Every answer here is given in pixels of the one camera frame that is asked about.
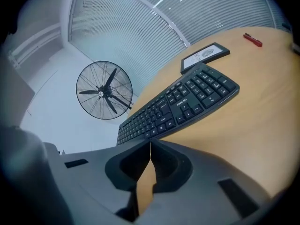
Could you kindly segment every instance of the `gray plastic panel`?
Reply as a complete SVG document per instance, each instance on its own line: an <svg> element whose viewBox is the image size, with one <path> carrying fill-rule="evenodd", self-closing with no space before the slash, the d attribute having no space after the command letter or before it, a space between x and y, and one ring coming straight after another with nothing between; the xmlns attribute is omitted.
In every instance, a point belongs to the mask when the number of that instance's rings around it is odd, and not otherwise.
<svg viewBox="0 0 300 225"><path fill-rule="evenodd" d="M113 185L105 173L105 164L113 156L134 147L142 141L128 142L124 146L97 151L66 154L59 158L64 163L86 159L88 163L69 168L67 172L97 202L115 213L127 206L131 193L119 190Z"/></svg>
<svg viewBox="0 0 300 225"><path fill-rule="evenodd" d="M47 155L50 158L49 165L54 180L68 205L74 224L131 224L130 222L127 222L124 219L114 215L110 210L118 210L118 207L121 208L123 205L125 207L130 196L129 192L119 194L120 202L115 206L110 208L107 208L105 205L103 206L103 204L98 200L99 196L92 196L90 194L90 190L83 188L81 184L78 183L78 177L76 176L80 173L71 173L70 169L66 168L61 159L63 156L59 156L56 147L50 143L46 143L45 146ZM107 197L101 199L101 201L105 204Z"/></svg>
<svg viewBox="0 0 300 225"><path fill-rule="evenodd" d="M168 146L186 155L193 171L189 180L172 193L153 194L153 201L136 220L143 225L231 224L241 220L219 180L231 178L259 206L269 201L268 194L251 178L209 153L172 142L152 140L152 146Z"/></svg>

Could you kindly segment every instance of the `keyboard key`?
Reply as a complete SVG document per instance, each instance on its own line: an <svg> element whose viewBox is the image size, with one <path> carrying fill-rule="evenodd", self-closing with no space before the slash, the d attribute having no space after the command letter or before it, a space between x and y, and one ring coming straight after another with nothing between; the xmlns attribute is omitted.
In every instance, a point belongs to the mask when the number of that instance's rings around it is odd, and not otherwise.
<svg viewBox="0 0 300 225"><path fill-rule="evenodd" d="M192 90L192 92L195 94L195 95L197 95L199 92L201 92L200 91L200 89L199 88L194 88L193 90Z"/></svg>
<svg viewBox="0 0 300 225"><path fill-rule="evenodd" d="M166 127L167 130L169 130L169 129L175 127L175 126L176 126L176 124L175 124L175 121L173 119L169 120L165 123L165 127Z"/></svg>
<svg viewBox="0 0 300 225"><path fill-rule="evenodd" d="M206 89L208 86L206 83L201 83L200 86L199 86L202 90Z"/></svg>
<svg viewBox="0 0 300 225"><path fill-rule="evenodd" d="M156 107L161 106L162 104L166 103L167 101L165 99L160 100L158 103L156 103Z"/></svg>
<svg viewBox="0 0 300 225"><path fill-rule="evenodd" d="M201 78L202 75L203 75L203 72L199 72L199 73L197 74L197 76L198 76L199 78Z"/></svg>
<svg viewBox="0 0 300 225"><path fill-rule="evenodd" d="M182 110L182 112L184 112L185 110L189 109L189 105L185 103L184 105L180 106L180 109Z"/></svg>
<svg viewBox="0 0 300 225"><path fill-rule="evenodd" d="M218 73L216 71L213 71L211 69L207 72L207 75L211 76L215 80L218 80L220 78L220 76L221 76L220 73Z"/></svg>
<svg viewBox="0 0 300 225"><path fill-rule="evenodd" d="M180 99L182 99L182 95L178 94L178 95L175 96L175 98L176 98L177 101L179 101Z"/></svg>
<svg viewBox="0 0 300 225"><path fill-rule="evenodd" d="M184 89L184 90L182 90L180 92L181 92L181 94L182 94L183 97L185 97L187 94L189 94L189 91L186 90L186 89Z"/></svg>
<svg viewBox="0 0 300 225"><path fill-rule="evenodd" d="M167 103L161 105L159 108L163 115L166 115L167 113L171 112L169 105Z"/></svg>
<svg viewBox="0 0 300 225"><path fill-rule="evenodd" d="M211 86L215 91L217 91L221 87L221 85L217 82L214 82Z"/></svg>
<svg viewBox="0 0 300 225"><path fill-rule="evenodd" d="M186 85L188 86L191 82L192 82L191 80L188 80L188 81L186 82Z"/></svg>
<svg viewBox="0 0 300 225"><path fill-rule="evenodd" d="M153 115L153 116L151 117L152 122L155 122L156 119L157 119L157 118L156 118L155 115Z"/></svg>
<svg viewBox="0 0 300 225"><path fill-rule="evenodd" d="M224 78L224 77L220 77L218 79L218 82L224 86L227 90L229 90L230 92L235 89L235 85L229 81L228 79Z"/></svg>
<svg viewBox="0 0 300 225"><path fill-rule="evenodd" d="M176 120L177 120L178 124L181 124L181 123L183 123L183 122L186 121L186 119L184 118L183 114L180 114L179 116L177 116Z"/></svg>
<svg viewBox="0 0 300 225"><path fill-rule="evenodd" d="M212 88L206 88L204 89L204 92L206 93L206 95L208 96L209 94L213 93L214 90Z"/></svg>
<svg viewBox="0 0 300 225"><path fill-rule="evenodd" d="M162 125L158 126L157 130L158 130L158 133L163 133L167 129L165 128L165 124L162 124Z"/></svg>
<svg viewBox="0 0 300 225"><path fill-rule="evenodd" d="M177 94L180 94L177 90L173 92L173 96L175 97Z"/></svg>
<svg viewBox="0 0 300 225"><path fill-rule="evenodd" d="M170 99L171 97L173 97L173 94L172 94L172 93L170 93L170 94L167 96L168 99Z"/></svg>
<svg viewBox="0 0 300 225"><path fill-rule="evenodd" d="M153 123L149 124L149 128L150 128L150 130L155 128L154 124Z"/></svg>
<svg viewBox="0 0 300 225"><path fill-rule="evenodd" d="M209 108L210 106L214 105L218 100L220 100L221 97L216 93L212 93L207 98L205 98L202 103L205 108Z"/></svg>
<svg viewBox="0 0 300 225"><path fill-rule="evenodd" d="M193 114L198 115L203 112L203 109L199 104L197 104L196 106L192 107L192 112Z"/></svg>
<svg viewBox="0 0 300 225"><path fill-rule="evenodd" d="M206 83L211 85L215 80L213 80L211 77L209 77L208 79L206 79Z"/></svg>
<svg viewBox="0 0 300 225"><path fill-rule="evenodd" d="M179 89L179 91L182 91L182 90L186 89L186 87L181 85L178 89Z"/></svg>
<svg viewBox="0 0 300 225"><path fill-rule="evenodd" d="M169 103L170 103L171 105L173 105L174 103L176 103L176 100L175 100L175 98L174 98L174 97L172 97L172 98L169 100Z"/></svg>
<svg viewBox="0 0 300 225"><path fill-rule="evenodd" d="M153 128L153 129L151 130L150 136L153 137L153 136L155 136L155 135L157 135L157 134L158 134L158 129L155 127L155 128Z"/></svg>
<svg viewBox="0 0 300 225"><path fill-rule="evenodd" d="M172 114L171 114L171 113L168 113L166 116L163 116L163 117L157 119L157 120L155 121L155 125L156 125L156 126L159 126L160 124L163 124L163 123L167 122L168 120L170 120L170 119L172 119L172 118L173 118L173 117L172 117Z"/></svg>
<svg viewBox="0 0 300 225"><path fill-rule="evenodd" d="M225 97L229 92L225 89L225 88L223 88L223 87L221 87L218 91L218 94L220 94L222 97Z"/></svg>
<svg viewBox="0 0 300 225"><path fill-rule="evenodd" d="M203 74L203 75L201 76L201 78L202 78L203 80L206 80L206 79L208 79L208 76L207 76L206 74Z"/></svg>
<svg viewBox="0 0 300 225"><path fill-rule="evenodd" d="M192 80L192 81L195 81L196 79L198 79L198 77L196 77L196 76L192 76L192 77L191 77L191 80Z"/></svg>
<svg viewBox="0 0 300 225"><path fill-rule="evenodd" d="M197 86L199 86L202 82L203 81L200 78L195 80L195 83L196 83Z"/></svg>
<svg viewBox="0 0 300 225"><path fill-rule="evenodd" d="M209 68L208 68L208 67L202 68L202 71L203 71L204 73L207 73L207 72L209 71Z"/></svg>
<svg viewBox="0 0 300 225"><path fill-rule="evenodd" d="M196 85L193 82L191 82L188 86L190 89L194 89L196 87Z"/></svg>
<svg viewBox="0 0 300 225"><path fill-rule="evenodd" d="M150 132L145 133L145 138L150 138Z"/></svg>

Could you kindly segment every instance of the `wooden desk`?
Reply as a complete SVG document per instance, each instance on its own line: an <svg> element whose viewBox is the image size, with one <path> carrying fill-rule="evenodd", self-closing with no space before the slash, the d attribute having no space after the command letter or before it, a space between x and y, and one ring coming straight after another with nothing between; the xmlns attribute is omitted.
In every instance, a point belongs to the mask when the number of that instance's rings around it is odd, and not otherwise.
<svg viewBox="0 0 300 225"><path fill-rule="evenodd" d="M260 40L257 47L244 33ZM274 196L287 187L300 158L300 57L292 36L263 27L236 28L209 36L177 55L144 89L130 115L178 79L184 57L213 42L230 55L208 65L240 85L229 103L162 140L213 153L256 180ZM150 162L138 182L140 213L151 202L155 172Z"/></svg>

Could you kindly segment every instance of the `screen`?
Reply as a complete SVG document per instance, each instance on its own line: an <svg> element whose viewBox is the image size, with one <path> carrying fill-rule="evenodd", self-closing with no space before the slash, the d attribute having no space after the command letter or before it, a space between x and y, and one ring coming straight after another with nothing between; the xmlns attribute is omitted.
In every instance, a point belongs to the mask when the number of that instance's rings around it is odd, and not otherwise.
<svg viewBox="0 0 300 225"><path fill-rule="evenodd" d="M209 58L212 55L222 52L220 48L215 45L211 45L203 50L189 56L188 58L184 59L183 61L183 68L186 69L195 63L202 61L205 58Z"/></svg>

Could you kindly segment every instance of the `fan blade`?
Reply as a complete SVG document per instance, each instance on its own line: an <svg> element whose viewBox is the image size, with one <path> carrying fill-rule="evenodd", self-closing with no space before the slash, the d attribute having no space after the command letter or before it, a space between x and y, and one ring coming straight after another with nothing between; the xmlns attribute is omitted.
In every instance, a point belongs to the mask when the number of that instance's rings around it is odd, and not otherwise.
<svg viewBox="0 0 300 225"><path fill-rule="evenodd" d="M119 99L118 97L116 97L115 95L111 94L111 98L114 98L115 100L117 100L119 103L123 104L125 107L131 109L131 106L127 105L126 103L124 103L121 99Z"/></svg>
<svg viewBox="0 0 300 225"><path fill-rule="evenodd" d="M86 90L86 91L82 91L79 92L79 94L98 94L99 92L96 90Z"/></svg>
<svg viewBox="0 0 300 225"><path fill-rule="evenodd" d="M107 97L105 98L105 100L106 100L107 104L109 105L109 107L113 110L113 112L114 112L115 114L118 114L117 111L114 109L114 107L113 107L111 101L110 101Z"/></svg>
<svg viewBox="0 0 300 225"><path fill-rule="evenodd" d="M105 84L105 88L108 88L108 86L111 84L112 80L113 80L113 77L114 75L116 74L117 72L117 69L115 68L113 71L112 71L112 74L109 76L109 78L107 79L106 81L106 84Z"/></svg>

